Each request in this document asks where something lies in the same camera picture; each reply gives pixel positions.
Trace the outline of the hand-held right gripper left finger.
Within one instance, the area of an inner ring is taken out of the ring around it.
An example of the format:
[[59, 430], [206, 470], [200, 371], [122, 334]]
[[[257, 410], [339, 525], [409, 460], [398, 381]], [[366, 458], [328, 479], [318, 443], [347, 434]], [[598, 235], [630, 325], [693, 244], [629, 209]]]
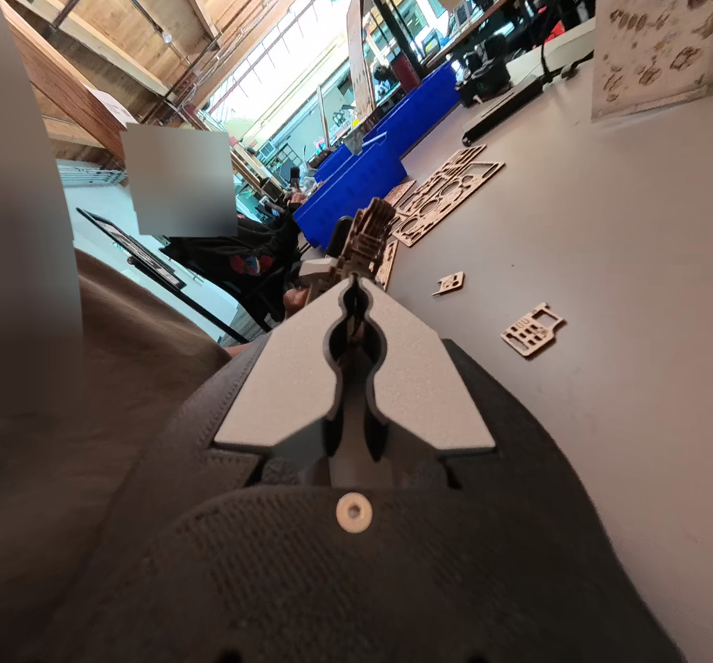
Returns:
[[350, 276], [269, 336], [218, 428], [216, 447], [268, 459], [336, 454], [358, 330], [357, 288], [358, 278]]

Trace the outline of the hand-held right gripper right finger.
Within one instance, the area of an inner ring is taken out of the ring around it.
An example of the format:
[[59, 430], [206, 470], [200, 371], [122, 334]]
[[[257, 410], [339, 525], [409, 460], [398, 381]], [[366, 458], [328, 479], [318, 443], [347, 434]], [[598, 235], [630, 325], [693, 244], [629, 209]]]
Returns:
[[374, 362], [364, 427], [372, 458], [422, 462], [492, 452], [494, 437], [437, 332], [372, 282], [358, 285], [364, 347]]

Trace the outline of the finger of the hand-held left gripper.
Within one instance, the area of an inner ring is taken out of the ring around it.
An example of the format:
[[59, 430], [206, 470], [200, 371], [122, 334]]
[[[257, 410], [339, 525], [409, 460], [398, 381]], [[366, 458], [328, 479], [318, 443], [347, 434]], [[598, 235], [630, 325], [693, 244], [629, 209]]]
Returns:
[[307, 260], [300, 263], [299, 285], [307, 290], [306, 300], [319, 298], [337, 282], [337, 260]]

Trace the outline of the wooden puzzle model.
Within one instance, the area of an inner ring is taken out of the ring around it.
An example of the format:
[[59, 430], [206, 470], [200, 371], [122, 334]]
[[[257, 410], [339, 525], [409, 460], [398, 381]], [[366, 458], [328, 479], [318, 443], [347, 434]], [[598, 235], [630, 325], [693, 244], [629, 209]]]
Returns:
[[388, 358], [388, 347], [401, 336], [400, 317], [408, 311], [377, 284], [391, 231], [395, 208], [386, 200], [374, 198], [352, 220], [342, 253], [326, 281], [329, 295], [341, 309], [336, 336], [329, 332], [329, 352], [341, 368], [361, 347], [374, 361], [375, 369]]

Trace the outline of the grey desk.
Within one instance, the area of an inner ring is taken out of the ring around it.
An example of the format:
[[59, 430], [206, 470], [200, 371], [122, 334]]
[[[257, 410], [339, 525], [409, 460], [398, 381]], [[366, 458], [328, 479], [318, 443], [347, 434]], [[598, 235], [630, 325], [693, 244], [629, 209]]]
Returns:
[[[388, 293], [538, 418], [657, 619], [711, 662], [712, 99], [593, 122], [593, 64], [488, 133], [505, 168], [398, 248]], [[524, 359], [501, 332], [542, 302], [567, 323]]]

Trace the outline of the person's left hand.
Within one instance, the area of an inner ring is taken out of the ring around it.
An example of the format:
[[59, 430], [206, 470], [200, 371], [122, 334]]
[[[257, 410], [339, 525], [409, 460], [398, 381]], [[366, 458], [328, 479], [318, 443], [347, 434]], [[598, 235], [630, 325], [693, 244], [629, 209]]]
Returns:
[[305, 308], [309, 302], [311, 288], [299, 286], [288, 289], [283, 295], [284, 319], [290, 319], [296, 313]]

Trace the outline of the narrow wooden puzzle sheet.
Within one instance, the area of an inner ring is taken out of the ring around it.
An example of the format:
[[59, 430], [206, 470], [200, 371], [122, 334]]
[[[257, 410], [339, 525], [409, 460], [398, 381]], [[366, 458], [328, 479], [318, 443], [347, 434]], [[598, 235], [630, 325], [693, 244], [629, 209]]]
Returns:
[[391, 240], [387, 243], [384, 249], [381, 264], [377, 270], [376, 281], [384, 291], [387, 291], [388, 289], [399, 244], [398, 240]]

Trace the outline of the engraved wooden puzzle sheet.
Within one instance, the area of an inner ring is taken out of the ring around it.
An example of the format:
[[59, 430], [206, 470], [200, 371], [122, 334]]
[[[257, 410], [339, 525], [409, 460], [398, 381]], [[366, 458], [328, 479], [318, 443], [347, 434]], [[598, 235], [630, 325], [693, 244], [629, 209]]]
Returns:
[[417, 181], [415, 179], [410, 179], [408, 181], [402, 182], [400, 185], [394, 187], [384, 198], [383, 201], [391, 205], [397, 212], [399, 210], [403, 211], [406, 201], [414, 194], [417, 187]]

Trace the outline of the large wooden puzzle sheet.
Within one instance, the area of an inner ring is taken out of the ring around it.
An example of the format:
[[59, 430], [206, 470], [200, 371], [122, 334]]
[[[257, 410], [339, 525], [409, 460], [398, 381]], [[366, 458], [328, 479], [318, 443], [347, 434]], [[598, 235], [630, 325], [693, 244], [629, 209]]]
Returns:
[[391, 236], [413, 247], [457, 210], [486, 182], [501, 172], [505, 162], [485, 160], [485, 144], [456, 151], [428, 179], [396, 204]]

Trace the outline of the person's brown sweater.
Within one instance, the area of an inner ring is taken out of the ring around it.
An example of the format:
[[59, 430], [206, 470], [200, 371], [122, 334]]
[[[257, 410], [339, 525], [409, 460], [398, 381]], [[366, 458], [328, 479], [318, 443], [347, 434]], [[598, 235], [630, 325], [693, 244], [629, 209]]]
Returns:
[[77, 399], [1, 419], [1, 661], [74, 659], [102, 579], [192, 508], [250, 483], [260, 458], [213, 439], [260, 347], [233, 364], [191, 321], [75, 251]]

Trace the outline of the black framed board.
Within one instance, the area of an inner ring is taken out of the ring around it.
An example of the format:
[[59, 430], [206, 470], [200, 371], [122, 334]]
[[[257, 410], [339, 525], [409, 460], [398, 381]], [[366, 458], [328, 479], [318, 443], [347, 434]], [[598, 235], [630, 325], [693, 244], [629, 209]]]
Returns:
[[131, 263], [140, 269], [142, 273], [147, 274], [153, 281], [161, 283], [166, 288], [177, 292], [186, 287], [185, 282], [176, 275], [175, 271], [168, 264], [165, 264], [165, 262], [159, 259], [153, 252], [129, 236], [113, 222], [80, 207], [76, 208], [76, 212], [127, 252], [129, 255], [128, 259], [133, 260]]

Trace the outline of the upright plywood board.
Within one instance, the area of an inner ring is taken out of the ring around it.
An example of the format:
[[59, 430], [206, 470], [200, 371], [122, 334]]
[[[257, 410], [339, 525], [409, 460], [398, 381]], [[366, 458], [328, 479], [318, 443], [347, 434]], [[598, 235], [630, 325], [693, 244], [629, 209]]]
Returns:
[[356, 113], [365, 121], [377, 108], [371, 72], [364, 57], [364, 0], [350, 0], [346, 11], [346, 39]]

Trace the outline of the black flat bar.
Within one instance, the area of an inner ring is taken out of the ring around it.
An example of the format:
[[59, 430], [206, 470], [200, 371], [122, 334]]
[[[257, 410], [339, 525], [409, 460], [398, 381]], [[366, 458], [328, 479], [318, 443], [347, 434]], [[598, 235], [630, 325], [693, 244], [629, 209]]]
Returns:
[[507, 91], [492, 105], [481, 111], [472, 121], [465, 124], [461, 143], [468, 148], [486, 133], [502, 124], [524, 106], [543, 93], [543, 77], [531, 76], [523, 79], [514, 88]]

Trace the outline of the black charger device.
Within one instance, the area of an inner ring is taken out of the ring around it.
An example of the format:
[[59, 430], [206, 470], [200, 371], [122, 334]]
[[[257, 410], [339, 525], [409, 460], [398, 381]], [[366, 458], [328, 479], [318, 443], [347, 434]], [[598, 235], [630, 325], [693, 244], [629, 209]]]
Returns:
[[511, 75], [503, 57], [488, 60], [474, 71], [466, 70], [456, 81], [456, 91], [465, 108], [492, 100], [511, 88]]

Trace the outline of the black metal pole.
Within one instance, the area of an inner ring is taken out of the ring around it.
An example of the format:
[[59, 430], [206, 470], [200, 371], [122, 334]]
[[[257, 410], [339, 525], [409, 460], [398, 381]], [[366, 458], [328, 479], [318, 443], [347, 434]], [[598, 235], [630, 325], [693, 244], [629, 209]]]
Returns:
[[414, 52], [414, 49], [411, 46], [410, 40], [406, 36], [404, 28], [399, 23], [399, 20], [394, 10], [389, 6], [388, 1], [386, 0], [372, 0], [372, 2], [381, 14], [384, 22], [386, 23], [389, 30], [391, 31], [391, 34], [396, 40], [401, 53], [411, 65], [419, 81], [423, 80], [423, 78], [425, 78], [426, 76], [425, 71], [423, 70], [423, 67], [419, 58], [417, 57], [417, 54]]

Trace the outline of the white box device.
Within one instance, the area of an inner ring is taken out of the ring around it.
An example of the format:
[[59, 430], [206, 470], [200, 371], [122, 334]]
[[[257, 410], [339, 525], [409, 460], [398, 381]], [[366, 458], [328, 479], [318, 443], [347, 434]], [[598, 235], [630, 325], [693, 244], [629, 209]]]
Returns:
[[[544, 56], [548, 68], [555, 72], [594, 50], [595, 24], [593, 17], [575, 26], [544, 44]], [[541, 76], [540, 47], [533, 49], [506, 64], [513, 85], [530, 76]]]

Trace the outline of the printed instruction sheet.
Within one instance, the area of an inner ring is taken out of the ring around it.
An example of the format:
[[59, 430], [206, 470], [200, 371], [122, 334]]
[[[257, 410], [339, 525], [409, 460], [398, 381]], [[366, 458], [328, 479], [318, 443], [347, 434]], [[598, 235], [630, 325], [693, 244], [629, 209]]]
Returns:
[[592, 118], [712, 93], [712, 0], [596, 0]]

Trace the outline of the wooden puzzle frame offcut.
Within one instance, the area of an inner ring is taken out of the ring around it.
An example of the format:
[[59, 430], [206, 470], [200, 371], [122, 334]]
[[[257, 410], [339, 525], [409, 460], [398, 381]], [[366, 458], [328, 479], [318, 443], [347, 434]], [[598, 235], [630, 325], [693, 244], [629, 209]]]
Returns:
[[542, 302], [501, 332], [501, 339], [524, 359], [532, 359], [556, 342], [567, 320]]

